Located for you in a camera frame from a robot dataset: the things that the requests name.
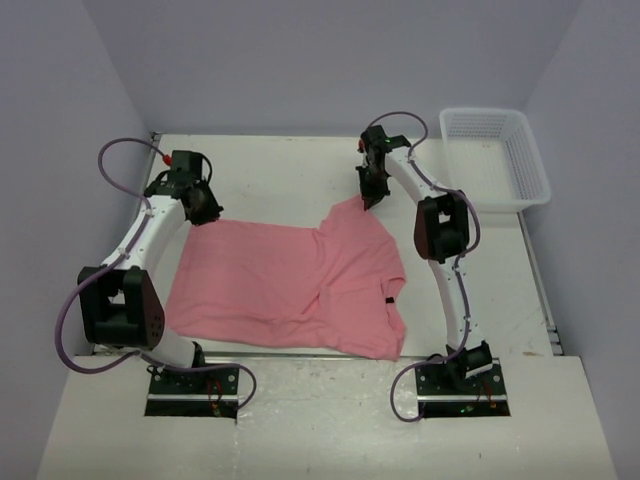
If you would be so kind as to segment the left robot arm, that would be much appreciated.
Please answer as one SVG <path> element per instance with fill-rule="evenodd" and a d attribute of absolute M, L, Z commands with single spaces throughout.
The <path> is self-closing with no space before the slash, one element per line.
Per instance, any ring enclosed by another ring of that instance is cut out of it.
<path fill-rule="evenodd" d="M 168 168 L 139 194 L 139 213 L 123 240 L 99 266 L 79 273 L 78 297 L 90 343 L 139 353 L 173 370 L 174 383 L 195 393 L 208 379 L 202 348 L 168 326 L 152 276 L 183 224 L 215 222 L 223 207 L 211 191 L 213 166 L 204 154 L 175 150 L 163 161 Z"/>

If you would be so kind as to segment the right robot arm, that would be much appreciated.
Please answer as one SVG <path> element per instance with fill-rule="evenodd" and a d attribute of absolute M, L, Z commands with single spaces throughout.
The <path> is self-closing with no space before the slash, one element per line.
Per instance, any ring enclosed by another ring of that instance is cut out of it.
<path fill-rule="evenodd" d="M 445 314 L 447 355 L 441 362 L 448 385 L 467 393 L 493 364 L 465 286 L 463 258 L 479 245 L 479 238 L 470 234 L 471 228 L 480 232 L 477 213 L 462 191 L 439 184 L 420 169 L 405 136 L 390 137 L 382 126 L 371 125 L 360 135 L 357 151 L 363 156 L 356 171 L 366 210 L 390 195 L 390 178 L 416 205 L 414 246 L 432 270 Z"/>

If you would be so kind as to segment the pink t shirt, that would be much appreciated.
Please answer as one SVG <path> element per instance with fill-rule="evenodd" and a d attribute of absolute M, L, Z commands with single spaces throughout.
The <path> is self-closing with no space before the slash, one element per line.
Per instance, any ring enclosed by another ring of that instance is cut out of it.
<path fill-rule="evenodd" d="M 396 361 L 405 283 L 395 239 L 354 197 L 315 228 L 237 220 L 191 228 L 165 318 L 184 337 Z"/>

